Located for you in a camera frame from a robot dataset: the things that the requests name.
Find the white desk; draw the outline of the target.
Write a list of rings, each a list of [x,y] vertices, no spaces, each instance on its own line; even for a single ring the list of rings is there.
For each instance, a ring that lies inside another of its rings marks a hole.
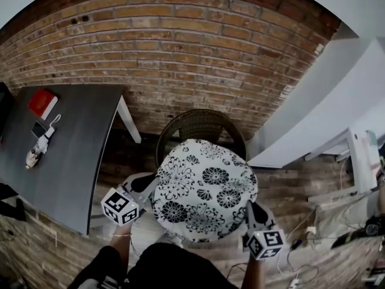
[[[310,161],[342,142],[347,144],[347,150],[339,154],[335,160],[340,162],[347,158],[351,159],[354,185],[331,193],[309,197],[308,202],[321,203],[349,194],[365,193],[377,186],[377,173],[381,170],[381,161],[378,152],[378,141],[372,131],[347,128],[330,141],[307,154],[304,160]]]

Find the brown wicker chair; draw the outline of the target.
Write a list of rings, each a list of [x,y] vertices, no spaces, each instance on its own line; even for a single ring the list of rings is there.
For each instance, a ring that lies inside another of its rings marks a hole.
[[[232,139],[231,143],[225,143],[224,146],[246,160],[247,149],[244,136],[228,115],[215,110],[194,109],[176,116],[162,130],[155,149],[156,166],[159,167],[163,162],[166,146],[175,133],[179,134],[180,143],[192,138],[221,145],[220,137],[223,132],[227,132]]]

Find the person's white patterned trousers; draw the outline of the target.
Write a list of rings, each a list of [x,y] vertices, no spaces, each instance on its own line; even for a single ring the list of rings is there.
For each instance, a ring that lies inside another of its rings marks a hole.
[[[183,249],[182,239],[175,234],[166,232],[159,241],[160,243],[173,244]]]

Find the white floral round cushion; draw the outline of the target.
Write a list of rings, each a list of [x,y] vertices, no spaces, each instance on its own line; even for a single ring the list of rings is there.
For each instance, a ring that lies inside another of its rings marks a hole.
[[[151,198],[153,213],[168,232],[193,243],[222,239],[245,219],[257,197],[251,167],[229,149],[188,139],[162,161]]]

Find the person's right forearm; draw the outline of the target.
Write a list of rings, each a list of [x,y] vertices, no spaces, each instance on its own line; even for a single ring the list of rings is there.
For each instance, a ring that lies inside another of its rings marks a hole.
[[[263,260],[249,257],[241,289],[265,289],[265,264]]]

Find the white folded umbrella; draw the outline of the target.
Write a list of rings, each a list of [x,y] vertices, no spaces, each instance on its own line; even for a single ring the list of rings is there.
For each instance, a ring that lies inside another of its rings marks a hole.
[[[45,154],[48,150],[49,140],[55,132],[53,124],[59,122],[61,114],[58,114],[56,118],[49,124],[48,130],[38,138],[35,146],[27,153],[25,167],[27,169],[33,168],[39,161],[42,154]]]

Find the person's black shirt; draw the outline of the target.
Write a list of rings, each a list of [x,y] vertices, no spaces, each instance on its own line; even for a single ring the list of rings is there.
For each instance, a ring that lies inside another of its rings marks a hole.
[[[103,247],[67,289],[238,289],[207,259],[155,243],[126,272],[116,249]]]

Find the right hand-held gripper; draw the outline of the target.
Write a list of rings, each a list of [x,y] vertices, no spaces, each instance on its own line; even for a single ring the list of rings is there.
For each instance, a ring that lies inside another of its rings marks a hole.
[[[275,257],[285,245],[283,230],[273,220],[271,210],[257,200],[247,203],[248,213],[254,220],[270,220],[267,224],[258,222],[247,223],[247,232],[242,237],[242,249],[249,252],[255,260]]]

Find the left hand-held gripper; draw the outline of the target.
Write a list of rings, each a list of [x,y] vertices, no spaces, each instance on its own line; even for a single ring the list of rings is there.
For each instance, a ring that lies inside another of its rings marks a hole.
[[[129,176],[117,188],[111,188],[102,199],[104,215],[119,226],[135,221],[158,184],[159,177],[155,173]]]

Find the person's left forearm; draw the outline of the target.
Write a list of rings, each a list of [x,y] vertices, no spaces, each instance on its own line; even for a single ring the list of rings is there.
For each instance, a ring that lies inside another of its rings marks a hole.
[[[118,226],[112,235],[110,246],[118,251],[122,260],[122,267],[125,272],[128,270],[130,245],[131,245],[132,223],[127,223],[124,226]]]

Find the dark grey table white legs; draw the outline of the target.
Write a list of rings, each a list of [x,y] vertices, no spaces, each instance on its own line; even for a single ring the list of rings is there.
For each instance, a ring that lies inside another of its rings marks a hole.
[[[119,115],[134,142],[141,137],[116,84],[50,85],[58,102],[43,121],[53,127],[48,150],[31,169],[26,156],[37,143],[37,116],[28,104],[37,87],[16,96],[2,133],[0,182],[64,226],[88,234],[94,188],[112,122]]]

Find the red book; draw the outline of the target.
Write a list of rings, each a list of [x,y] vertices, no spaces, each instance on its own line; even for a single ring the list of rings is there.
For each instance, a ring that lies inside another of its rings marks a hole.
[[[57,102],[58,97],[55,94],[46,89],[39,89],[33,94],[28,108],[41,120],[46,120]]]

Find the smartphone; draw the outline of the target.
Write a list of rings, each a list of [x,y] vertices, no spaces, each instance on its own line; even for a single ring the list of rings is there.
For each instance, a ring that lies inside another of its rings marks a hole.
[[[46,133],[46,131],[47,129],[39,121],[35,121],[31,130],[32,134],[36,138],[40,138],[41,136],[43,136]]]

